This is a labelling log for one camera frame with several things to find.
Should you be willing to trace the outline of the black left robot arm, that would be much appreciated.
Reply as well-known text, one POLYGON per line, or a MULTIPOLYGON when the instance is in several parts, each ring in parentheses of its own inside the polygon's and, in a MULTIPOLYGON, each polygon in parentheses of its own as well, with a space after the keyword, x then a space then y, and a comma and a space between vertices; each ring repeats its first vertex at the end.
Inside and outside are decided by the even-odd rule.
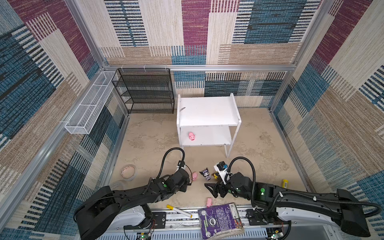
POLYGON ((130 190, 111 190, 110 186, 104 186, 91 195, 74 213, 80 238, 95 240, 123 211, 165 201, 178 191, 185 192, 190 184, 188 172, 179 169, 167 179, 152 179, 146 186, 130 190))

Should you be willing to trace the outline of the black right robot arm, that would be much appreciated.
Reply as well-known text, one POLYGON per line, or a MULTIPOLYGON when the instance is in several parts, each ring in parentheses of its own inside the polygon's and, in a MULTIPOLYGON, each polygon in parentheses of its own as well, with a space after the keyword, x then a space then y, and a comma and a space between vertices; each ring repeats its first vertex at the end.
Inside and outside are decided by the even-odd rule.
POLYGON ((230 176, 226 184, 223 181, 206 183, 205 187, 214 198, 233 197, 254 200, 262 211, 270 211, 276 217, 278 208, 304 210, 330 218, 331 223, 340 227, 342 232, 356 237, 370 237, 371 233, 363 211, 363 205, 350 192, 338 189, 328 194, 292 191, 272 184, 253 181, 241 173, 230 176))

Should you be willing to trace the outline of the pink pig toy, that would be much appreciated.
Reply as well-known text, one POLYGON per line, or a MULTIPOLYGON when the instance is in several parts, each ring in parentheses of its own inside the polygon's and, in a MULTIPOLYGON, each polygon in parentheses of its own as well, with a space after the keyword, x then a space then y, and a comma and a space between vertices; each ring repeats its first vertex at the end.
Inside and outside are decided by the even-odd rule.
POLYGON ((197 172, 193 172, 193 173, 192 173, 192 180, 193 180, 193 181, 196 181, 197 178, 198 178, 198 173, 197 173, 197 172))
POLYGON ((212 198, 207 198, 206 207, 209 208, 212 205, 213 205, 213 199, 212 198))
POLYGON ((193 132, 189 132, 188 137, 191 141, 194 141, 196 139, 196 136, 193 132))

